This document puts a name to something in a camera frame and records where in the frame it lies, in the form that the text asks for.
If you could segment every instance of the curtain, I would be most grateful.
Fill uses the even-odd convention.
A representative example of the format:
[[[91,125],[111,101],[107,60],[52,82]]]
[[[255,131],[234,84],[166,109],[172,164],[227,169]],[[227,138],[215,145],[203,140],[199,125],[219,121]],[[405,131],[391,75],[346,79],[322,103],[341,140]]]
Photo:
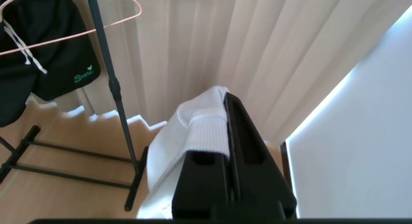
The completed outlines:
[[[87,0],[74,0],[88,28]],[[98,0],[105,24],[134,15],[128,0]],[[127,117],[149,125],[209,87],[244,103],[265,140],[281,144],[376,45],[412,0],[139,0],[140,17],[106,28]],[[93,47],[103,60],[97,38]],[[56,99],[61,111],[115,105],[105,72]]]

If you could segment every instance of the drawstring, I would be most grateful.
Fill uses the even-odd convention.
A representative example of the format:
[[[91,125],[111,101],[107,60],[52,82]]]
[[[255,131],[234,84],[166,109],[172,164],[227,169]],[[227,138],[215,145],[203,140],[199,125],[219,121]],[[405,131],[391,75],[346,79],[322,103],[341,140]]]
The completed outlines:
[[[17,47],[19,48],[25,48],[27,47],[26,43],[24,43],[24,41],[22,39],[20,39],[20,37],[17,35],[17,33],[14,31],[14,29],[12,28],[12,26],[3,19],[3,21],[5,22],[5,31],[6,33],[13,39],[14,43],[16,43]],[[43,66],[40,64],[40,62],[33,56],[32,52],[29,49],[26,50],[21,50],[21,52],[24,54],[24,56],[26,57],[26,62],[25,64],[31,64],[31,62],[29,61],[28,57],[31,57],[34,64],[37,66],[37,68],[43,72],[44,74],[47,74],[47,70],[45,70],[43,68]]]

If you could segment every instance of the white wall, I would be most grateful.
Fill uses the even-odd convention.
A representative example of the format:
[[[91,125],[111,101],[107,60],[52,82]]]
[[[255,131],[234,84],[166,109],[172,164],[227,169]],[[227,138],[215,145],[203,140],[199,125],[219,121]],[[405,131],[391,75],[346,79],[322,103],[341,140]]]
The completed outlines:
[[[286,141],[300,218],[412,218],[407,13]]]

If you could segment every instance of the wooden floor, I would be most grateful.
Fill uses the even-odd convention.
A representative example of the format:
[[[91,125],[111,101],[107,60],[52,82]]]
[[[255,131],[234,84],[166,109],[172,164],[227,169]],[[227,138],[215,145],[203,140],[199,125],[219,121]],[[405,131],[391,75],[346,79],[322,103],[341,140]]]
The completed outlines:
[[[18,121],[0,128],[0,136],[16,147],[33,125],[41,127],[37,140],[129,158],[117,116],[90,120],[80,113],[68,117],[55,106],[41,107],[29,102]],[[136,157],[140,158],[143,148],[151,143],[160,128],[149,130],[141,120],[130,123],[129,128]],[[279,151],[272,149],[271,153],[281,167]],[[0,146],[0,163],[9,155]],[[130,163],[38,146],[30,146],[19,164],[120,183],[131,183],[134,173]],[[0,223],[23,224],[38,218],[134,218],[147,193],[144,175],[133,210],[125,212],[127,189],[12,171],[0,185]]]

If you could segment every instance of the pink clothes hanger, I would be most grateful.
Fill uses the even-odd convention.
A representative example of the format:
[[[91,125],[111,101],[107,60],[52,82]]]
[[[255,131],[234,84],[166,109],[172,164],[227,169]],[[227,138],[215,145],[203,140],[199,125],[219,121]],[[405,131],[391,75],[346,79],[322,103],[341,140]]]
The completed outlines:
[[[0,5],[0,22],[3,21],[3,15],[2,15],[3,14],[3,9],[13,1],[15,1],[15,0],[6,0],[2,5]],[[128,18],[116,21],[114,23],[105,25],[104,26],[105,28],[107,28],[109,26],[114,26],[116,24],[123,23],[123,22],[131,20],[131,19],[134,19],[134,18],[138,17],[140,14],[142,14],[142,6],[140,6],[140,3],[137,0],[130,0],[130,1],[137,4],[137,6],[139,7],[139,10],[140,10],[139,13],[137,13],[136,15],[132,15],[131,17],[128,17]],[[4,51],[4,52],[0,53],[0,56],[6,55],[6,54],[9,54],[9,53],[15,53],[15,52],[21,51],[21,50],[27,50],[27,49],[30,49],[30,48],[36,48],[36,47],[44,46],[44,45],[51,44],[51,43],[56,43],[56,42],[59,42],[59,41],[65,41],[65,40],[68,40],[68,39],[72,39],[72,38],[80,37],[80,36],[83,36],[83,35],[87,35],[87,34],[95,32],[95,31],[96,31],[96,29],[93,29],[93,30],[85,31],[85,32],[78,33],[78,34],[75,34],[75,35],[70,35],[68,37],[62,37],[62,38],[54,39],[54,40],[51,40],[51,41],[45,41],[45,42],[42,42],[42,43],[39,43],[39,44],[33,44],[31,46],[26,46],[26,47],[17,48],[17,49],[14,49],[14,50]]]

